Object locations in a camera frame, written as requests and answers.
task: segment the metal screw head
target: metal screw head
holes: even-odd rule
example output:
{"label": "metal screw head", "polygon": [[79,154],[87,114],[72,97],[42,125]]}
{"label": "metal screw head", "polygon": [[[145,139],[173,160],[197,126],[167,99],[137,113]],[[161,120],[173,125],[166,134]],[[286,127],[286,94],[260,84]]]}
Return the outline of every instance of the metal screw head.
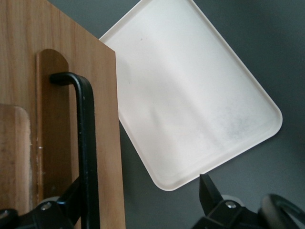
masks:
{"label": "metal screw head", "polygon": [[225,204],[228,208],[236,208],[237,207],[236,204],[233,201],[227,201]]}
{"label": "metal screw head", "polygon": [[2,212],[2,213],[0,214],[0,219],[3,219],[3,218],[5,218],[5,217],[7,217],[9,214],[10,214],[9,211],[5,210],[4,212]]}
{"label": "metal screw head", "polygon": [[50,202],[42,205],[42,207],[40,208],[42,211],[48,210],[50,207],[52,206],[52,204]]}

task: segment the gray floor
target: gray floor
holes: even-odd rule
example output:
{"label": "gray floor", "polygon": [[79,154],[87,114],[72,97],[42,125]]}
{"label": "gray floor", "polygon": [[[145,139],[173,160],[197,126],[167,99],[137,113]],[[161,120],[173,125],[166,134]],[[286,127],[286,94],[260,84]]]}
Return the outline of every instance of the gray floor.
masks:
{"label": "gray floor", "polygon": [[[49,0],[97,38],[138,0]],[[196,0],[279,106],[278,134],[209,174],[222,194],[252,211],[279,194],[305,209],[305,1]],[[158,189],[121,127],[127,229],[189,229],[203,215],[198,179]]]}

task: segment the white plastic tray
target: white plastic tray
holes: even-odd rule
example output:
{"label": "white plastic tray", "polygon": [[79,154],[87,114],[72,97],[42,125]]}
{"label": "white plastic tray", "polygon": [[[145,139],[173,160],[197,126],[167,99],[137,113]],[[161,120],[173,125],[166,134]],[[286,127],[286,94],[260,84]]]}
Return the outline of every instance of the white plastic tray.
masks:
{"label": "white plastic tray", "polygon": [[163,190],[282,125],[278,107],[191,0],[142,0],[100,40],[116,52],[120,121]]}

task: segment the wood grain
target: wood grain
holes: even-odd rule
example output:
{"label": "wood grain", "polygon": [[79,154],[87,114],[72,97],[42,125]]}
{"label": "wood grain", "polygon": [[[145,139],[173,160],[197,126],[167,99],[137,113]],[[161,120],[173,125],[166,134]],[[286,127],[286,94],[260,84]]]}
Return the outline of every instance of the wood grain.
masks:
{"label": "wood grain", "polygon": [[30,209],[30,120],[21,107],[0,104],[0,206]]}
{"label": "wood grain", "polygon": [[[1,0],[0,31],[0,103],[24,108],[31,122],[31,207],[38,201],[35,57],[44,49],[54,49],[65,57],[69,71],[92,84],[101,228],[125,228],[114,51],[46,0]],[[70,91],[71,158],[72,168],[77,170],[73,93]]]}
{"label": "wood grain", "polygon": [[61,196],[72,181],[69,88],[50,83],[50,75],[69,71],[53,49],[37,54],[37,157],[39,199]]}

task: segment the black metal handle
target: black metal handle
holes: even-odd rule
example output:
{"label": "black metal handle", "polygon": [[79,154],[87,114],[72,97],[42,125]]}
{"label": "black metal handle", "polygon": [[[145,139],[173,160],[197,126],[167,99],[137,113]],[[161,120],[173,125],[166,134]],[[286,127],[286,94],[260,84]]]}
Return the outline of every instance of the black metal handle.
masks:
{"label": "black metal handle", "polygon": [[81,188],[81,228],[99,229],[100,211],[93,91],[89,81],[74,73],[56,73],[50,82],[73,84],[76,91],[78,120],[79,173]]}

